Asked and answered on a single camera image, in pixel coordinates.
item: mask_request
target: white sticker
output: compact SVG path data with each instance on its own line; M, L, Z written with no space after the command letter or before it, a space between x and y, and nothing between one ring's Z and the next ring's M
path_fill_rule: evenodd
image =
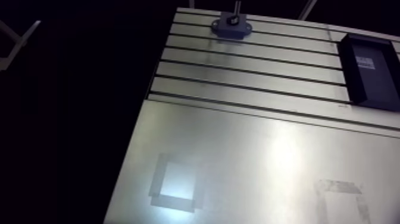
M358 67L375 70L375 65L374 65L374 61L372 60L372 58L364 58L364 57L355 56L355 59L357 60Z

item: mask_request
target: metal rod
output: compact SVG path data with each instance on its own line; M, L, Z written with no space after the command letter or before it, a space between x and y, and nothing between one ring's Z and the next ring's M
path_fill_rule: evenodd
M236 15L239 15L239 13L240 13L240 6L242 6L242 1L237 1Z
M239 1L236 1L236 2L235 2L235 10L233 10L233 13L234 13L235 15L237 15L236 12L238 11L238 2L239 2Z
M189 0L189 8L195 8L195 0Z
M308 0L303 11L300 13L299 20L305 20L308 17L311 10L314 8L315 3L317 3L317 0Z

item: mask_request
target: metal panel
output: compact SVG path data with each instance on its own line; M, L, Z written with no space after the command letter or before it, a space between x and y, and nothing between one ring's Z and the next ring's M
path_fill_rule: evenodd
M395 48L396 52L400 53L400 43L399 42L394 42L393 43L393 47Z
M185 24L197 24L202 26L209 26L216 17L210 15L194 15L194 14L175 14L174 22L176 23L185 23ZM256 32L263 33L275 33L277 35L288 35L299 38L311 38L321 41L331 41L331 42L340 42L345 36L346 33L338 32L334 30L324 30L324 29L316 29L312 27L301 27L296 25L289 24L276 24L269 22L260 22L260 21L248 21L252 26L253 30ZM377 38L384 38L385 35L374 35ZM395 49L400 52L399 44L396 42L393 43L395 45Z
M165 79L161 77L156 77L154 79L151 90L248 105L257 108L286 111L288 113L309 114L329 119L340 119L349 122L400 129L400 114L398 113L389 111L379 111L379 113L376 113L377 110L375 109L315 99L291 97L247 89Z
M349 101L347 89L343 86L282 79L279 77L244 73L240 71L160 62L157 74L264 89L286 94Z
M149 94L148 99L159 102L170 102L179 105L188 105L200 108L209 108L212 110L226 111L231 113L246 114L249 116L265 117L270 119L284 120L289 122L303 123L314 126L330 127L342 130L352 130L355 132L382 135L394 138L400 138L400 132L395 130L387 130L364 125L356 125L352 123L336 122L333 120L316 119L312 117L296 116L291 114L278 113L273 111L256 110L246 107L237 107L234 105L218 104L214 102L199 101L194 99L185 99L178 97L169 97L164 95Z
M215 17L207 15L177 13L175 14L174 22L209 26L215 19ZM303 38L313 38L327 41L330 40L328 30L258 21L248 21L248 23L252 25L253 31L256 32L278 33L281 35L299 36Z
M220 12L210 11L210 10L200 10L194 8L178 8L177 12L183 13L194 13L194 14L202 14L202 15L214 15L219 16ZM301 21L301 20L290 20L286 18L276 18L276 17L267 17L267 16L260 16L260 15L247 15L248 20L259 20L259 21L266 21L266 22L275 22L275 23L283 23L283 24L295 24L299 26L308 26L308 27L316 27L325 29L328 25L321 24L321 23L313 23L309 21Z
M145 101L104 223L390 223L398 208L399 145L384 136ZM189 161L178 172L191 161L202 165L201 208L151 204L162 155ZM176 194L192 177L171 176ZM324 183L336 188L327 192ZM357 209L360 197L367 209ZM337 209L354 211L357 220L335 222L348 217Z
M335 55L273 48L269 46L248 45L231 41L169 36L166 45L232 55L289 61L309 64L311 66L323 66L336 69L342 68L339 57Z
M216 12L216 11L189 9L189 8L178 8L177 11L184 12L184 13L197 13L197 14L213 15L213 16L220 15L220 12ZM343 27L343 26L328 25L328 24L323 24L323 23L313 23L313 22L309 22L309 21L290 20L290 19L286 19L286 18L266 17L266 16L260 16L260 15L247 15L247 19L248 20L266 21L266 22L274 22L274 23L282 23L282 24L294 24L294 25L305 26L305 27L315 27L315 28L319 28L319 29L334 30L334 31L338 31L341 33L357 33L357 34L361 34L361 35L374 36L376 38L383 38L383 39L400 42L400 37L398 37L398 36L387 35L387 34L383 34L383 33L377 33L377 32L372 32L372 31L367 31L367 30Z
M293 79L313 80L316 82L336 84L345 83L343 73L339 70L258 60L231 55L166 48L164 49L161 58L164 60L219 66L228 69L275 74Z
M170 32L172 34L217 38L217 36L210 31L209 27L173 24L171 26ZM284 48L294 48L329 54L338 54L338 49L335 43L315 41L303 38L292 38L288 36L271 35L265 33L252 33L251 35L245 37L241 42L268 46L279 46Z

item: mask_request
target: metal groove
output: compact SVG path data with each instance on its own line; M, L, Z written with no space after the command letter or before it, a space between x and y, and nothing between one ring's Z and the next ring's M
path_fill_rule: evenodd
M257 56L251 56L251 55L226 53L226 52L220 52L220 51L210 51L210 50L203 50L203 49L196 49L196 48L185 48L185 47L181 47L181 46L169 46L169 45L167 45L167 47L174 48L174 49L182 49L182 50L187 50L187 51L198 51L198 52L204 52L204 53L229 55L229 56L252 58L252 59L258 59L258 60L264 60L264 61L275 61L275 62L280 62L280 63L296 64L296 65L299 65L299 66L309 66L309 67L315 67L315 68L321 68L321 69L331 69L331 70L342 71L342 69L339 69L339 68L336 68L336 67L321 66L321 65L308 64L308 63L302 63L302 62L297 62L297 61L286 61L286 60L275 59L275 58L263 58L263 57L257 57Z
M176 104L176 105L181 105L181 106L185 106L185 107L195 107L195 108L203 108L203 109L207 109L207 110L215 110L215 111L221 111L221 112L228 112L228 113L233 113L233 114L241 114L241 115L245 115L245 116L252 116L252 117L260 117L260 118L267 118L267 119L273 119L273 120L281 120L281 121L285 121L285 122L292 122L292 123L298 123L298 124L303 124L303 125L312 125L312 126L317 126L317 127L327 127L330 129L336 129L336 130L346 130L346 131L350 131L350 132L357 132L357 133L365 133L365 134L369 134L369 135L378 135L378 136L384 136L384 137L389 137L389 138L395 138L395 139L400 139L399 135L389 135L389 134L384 134L384 133L378 133L377 131L373 132L373 131L366 131L366 130L358 130L358 129L352 129L350 127L338 127L338 126L334 126L334 125L321 125L321 124L317 124L317 123L313 123L313 122L305 122L305 121L301 121L301 119L290 119L290 118L280 118L280 117L274 117L274 116L268 116L268 115L260 115L260 114L255 114L255 113L249 113L249 112L243 112L243 111L239 111L239 110L229 110L229 109L225 109L225 108L215 108L215 107L210 107L210 106L206 106L206 105L201 105L198 104L198 102L200 103L206 103L209 105L215 105L216 107L220 107L221 104L217 104L214 102L206 102L203 100L195 100L195 99L186 99L186 98L181 98L181 97L171 97L171 96L166 96L163 95L163 93L161 94L157 94L156 92L149 94L149 97L147 98L147 100L150 101L155 101L155 102L162 102L165 104ZM190 104L187 102L197 102L197 104ZM237 107L237 106L233 106L233 105L223 105L224 107L232 107L235 109L238 108L242 108L245 110L252 110L251 108L245 108L245 107ZM268 113L275 113L272 111L261 111L262 113L268 112ZM390 131L390 132L397 132L396 130L386 130L386 131Z
M189 15L201 15L201 16L209 16L209 17L218 18L217 15L211 15L211 14L205 14L205 13L190 13L190 12L184 12L184 11L177 11L176 13L189 14ZM272 21L272 20L265 21L265 20L259 20L259 19L254 19L254 18L247 18L247 20L248 21L262 22L262 23L274 23L274 24L298 26L298 27L312 28L312 29L318 29L318 30L329 30L329 31L338 32L338 33L344 33L344 34L347 34L347 33L360 34L360 33L357 33L357 32L343 31L343 30L340 30L340 29L334 29L329 24L324 24L324 25L326 25L326 28L323 28L323 27L318 27L318 26L307 26L307 25L302 25L302 24L297 24L297 23L290 23L290 22L286 22L285 23L285 22L278 22L278 21ZM373 31L368 31L368 30L360 30L360 31L362 31L362 32L373 32ZM385 34L385 33L376 33L376 34L377 35L388 35L388 34ZM396 40L394 38L382 38L382 39L387 39L389 41L400 43L400 40Z
M195 24L195 23L184 23L181 21L173 21L174 24L182 24L182 25L190 25L190 26L201 26L201 27L210 27L209 25L203 25L203 24ZM310 38L306 36L296 36L296 35L290 35L290 34L285 34L285 33L273 33L273 32L267 32L267 31L257 31L253 30L253 33L260 33L260 34L268 34L268 35L276 35L276 36L287 36L289 38L300 38L300 39L306 39L306 40L311 40L311 41L322 41L322 42L327 42L327 43L338 43L338 41L330 41L328 39L319 39L319 38Z
M160 61L177 63L177 64L187 64L187 65L191 65L191 66L209 67L209 68L214 68L214 69L225 69L225 70L231 70L231 71L240 71L240 72L245 72L245 73L259 74L259 75L263 75L263 76L272 76L272 77L279 77L279 78L284 78L284 79L293 79L293 80L320 83L320 84L326 84L326 85L346 86L346 84L344 84L344 83L328 82L328 81L307 79L307 78L301 78L301 77L295 77L295 76L285 76L285 75L282 75L282 74L274 74L274 73L267 73L267 72L260 72L260 71L252 71L252 70L246 70L246 69L236 69L236 68L230 68L230 67L224 67L224 66L215 66L215 65L212 65L212 64L198 64L198 63L190 63L190 62L186 62L186 61L176 61L176 60L169 60L169 59L163 59L163 58L160 59Z
M282 114L309 117L309 118L313 118L313 119L323 119L323 120L329 120L329 121L333 121L333 122L343 122L343 123L349 123L349 124L353 124L353 125L362 125L362 126L375 127L375 128L385 129L385 130L394 130L397 132L400 131L400 128L396 128L396 127L375 125L375 124L371 124L371 123L356 122L356 121L352 121L352 120L344 120L344 119L338 119L338 118L333 118L333 117L324 117L324 116L318 116L318 115L313 115L313 114L285 111L285 110L279 110L279 109L274 109L274 108L259 107L259 106L249 105L249 104L240 104L240 103L236 103L236 102L219 101L216 99L207 99L207 98L201 98L201 97L171 94L171 93L158 92L158 91L151 91L151 94L163 95L163 96L167 96L167 97L191 99L191 100L196 100L196 101L211 102L211 103L215 103L215 104L231 105L234 107L245 107L245 108L254 109L254 110L271 111L271 112L282 113Z
M274 110L289 111L291 113L310 114L316 117L350 120L356 123L368 123L400 129L399 114L397 113L380 111L377 114L375 109L350 106L348 104L337 104L162 77L156 77L152 91L190 95L218 101L254 105L256 107L273 108Z
M183 81L188 81L188 82L198 82L198 83L204 83L204 84L226 86L226 87L239 88L239 89L247 89L247 90L259 91L259 92L268 92L271 94L286 95L286 96L291 96L291 97L300 97L300 98L307 98L307 99L315 99L315 100L320 100L320 101L335 102L335 103L339 103L339 104L349 104L349 105L351 104L350 101L342 101L342 100L338 100L338 99L315 97L315 96L304 95L304 94L294 94L291 92L275 91L275 90L271 90L271 89L261 89L261 88L251 87L251 86L234 85L234 84L222 83L222 82L216 82L216 81L210 81L210 80L191 79L191 78L187 78L187 77L169 76L169 75L158 74L158 73L157 73L157 77L183 80Z
M170 34L174 35L174 36L184 36L184 37L188 37L188 38L209 39L209 40L213 40L213 41L226 41L226 42L232 42L232 43L245 43L245 44L256 45L256 46L267 46L267 47L272 47L272 48L281 48L281 49L288 49L288 50L295 50L295 51L304 51L304 52L309 52L309 53L317 53L317 54L338 56L338 54L324 52L324 51L315 51L315 50L310 50L310 49L293 48L293 47L280 46L280 45L270 45L270 44L264 44L264 43L245 42L245 40L237 41L237 40L234 40L234 39L220 39L218 37L212 38L212 37L206 37L206 36L195 36L195 35L187 35L187 34L180 34L180 33L170 33Z

